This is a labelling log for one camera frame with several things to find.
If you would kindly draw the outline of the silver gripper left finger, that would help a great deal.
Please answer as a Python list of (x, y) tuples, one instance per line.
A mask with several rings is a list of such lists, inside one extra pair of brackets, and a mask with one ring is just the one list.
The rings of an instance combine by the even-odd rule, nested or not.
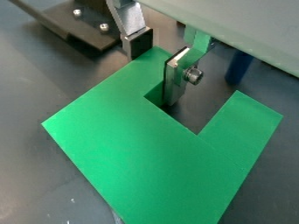
[(140, 3), (135, 0), (107, 0), (107, 7), (120, 31), (125, 55), (135, 60), (153, 47), (153, 29), (145, 25)]

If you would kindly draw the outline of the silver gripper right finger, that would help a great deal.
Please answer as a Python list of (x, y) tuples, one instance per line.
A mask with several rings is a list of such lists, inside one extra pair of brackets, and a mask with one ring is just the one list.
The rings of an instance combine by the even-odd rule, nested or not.
[(172, 106), (184, 94), (185, 86), (196, 86), (203, 78), (197, 68), (201, 57), (212, 49), (212, 37), (189, 25), (184, 28), (184, 41), (189, 44), (164, 62), (163, 103)]

